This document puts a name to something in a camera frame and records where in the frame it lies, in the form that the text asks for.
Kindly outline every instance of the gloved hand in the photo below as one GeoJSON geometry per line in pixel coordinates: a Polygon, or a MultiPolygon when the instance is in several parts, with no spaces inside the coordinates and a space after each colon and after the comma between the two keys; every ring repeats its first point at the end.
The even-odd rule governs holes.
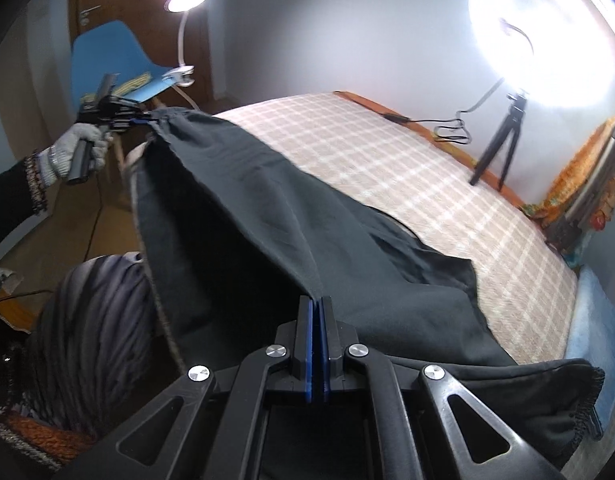
{"type": "Polygon", "coordinates": [[[72,157],[80,139],[94,142],[90,169],[100,170],[105,165],[105,153],[111,138],[109,133],[103,133],[94,124],[76,123],[70,126],[70,129],[60,136],[57,142],[38,155],[43,185],[46,188],[50,187],[59,177],[68,176],[72,157]]]}

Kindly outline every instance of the tripod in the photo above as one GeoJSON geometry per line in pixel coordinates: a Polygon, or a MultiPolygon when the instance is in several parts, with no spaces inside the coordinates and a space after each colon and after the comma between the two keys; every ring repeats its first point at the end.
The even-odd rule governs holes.
{"type": "Polygon", "coordinates": [[[470,186],[474,186],[478,180],[481,178],[483,172],[487,169],[487,167],[492,162],[492,159],[499,152],[501,147],[503,146],[505,139],[512,134],[510,149],[508,150],[508,154],[505,157],[505,165],[503,166],[503,173],[499,179],[498,190],[503,189],[503,183],[505,182],[505,177],[507,176],[508,170],[510,169],[510,164],[512,157],[514,156],[514,151],[516,150],[516,144],[519,142],[519,137],[521,137],[521,123],[523,123],[523,117],[525,116],[525,107],[527,105],[527,97],[524,93],[518,93],[516,95],[508,95],[508,98],[511,99],[510,110],[508,111],[507,117],[503,120],[501,126],[494,134],[494,138],[490,141],[485,152],[476,163],[474,168],[474,173],[469,183],[470,186]]]}

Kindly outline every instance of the blue blanket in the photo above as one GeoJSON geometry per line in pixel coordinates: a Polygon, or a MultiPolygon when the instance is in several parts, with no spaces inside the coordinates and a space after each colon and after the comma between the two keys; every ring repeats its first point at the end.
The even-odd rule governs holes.
{"type": "Polygon", "coordinates": [[[590,431],[598,440],[607,430],[615,406],[615,308],[588,266],[582,268],[579,277],[565,357],[587,359],[605,370],[605,382],[595,405],[597,420],[592,421],[590,431]]]}

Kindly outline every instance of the person's arm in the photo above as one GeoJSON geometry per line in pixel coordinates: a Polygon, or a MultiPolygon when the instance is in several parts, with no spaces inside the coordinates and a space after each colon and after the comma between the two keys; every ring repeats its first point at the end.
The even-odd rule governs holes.
{"type": "Polygon", "coordinates": [[[80,139],[94,142],[92,169],[105,164],[109,137],[92,124],[74,124],[55,144],[0,174],[0,243],[21,222],[47,209],[45,190],[70,171],[80,139]]]}
{"type": "Polygon", "coordinates": [[[43,189],[38,190],[38,204],[32,200],[27,168],[34,165],[32,156],[0,174],[0,243],[15,227],[32,216],[36,208],[40,208],[39,211],[45,209],[43,189]]]}

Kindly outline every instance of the blue chair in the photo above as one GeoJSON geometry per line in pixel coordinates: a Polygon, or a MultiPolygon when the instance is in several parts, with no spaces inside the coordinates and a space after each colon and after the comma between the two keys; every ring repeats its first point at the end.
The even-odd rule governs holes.
{"type": "Polygon", "coordinates": [[[78,110],[81,97],[96,93],[107,73],[118,74],[117,84],[123,84],[150,72],[149,83],[124,95],[127,99],[147,101],[172,86],[173,79],[162,79],[169,70],[150,61],[125,23],[104,23],[76,38],[72,46],[72,104],[78,110]]]}

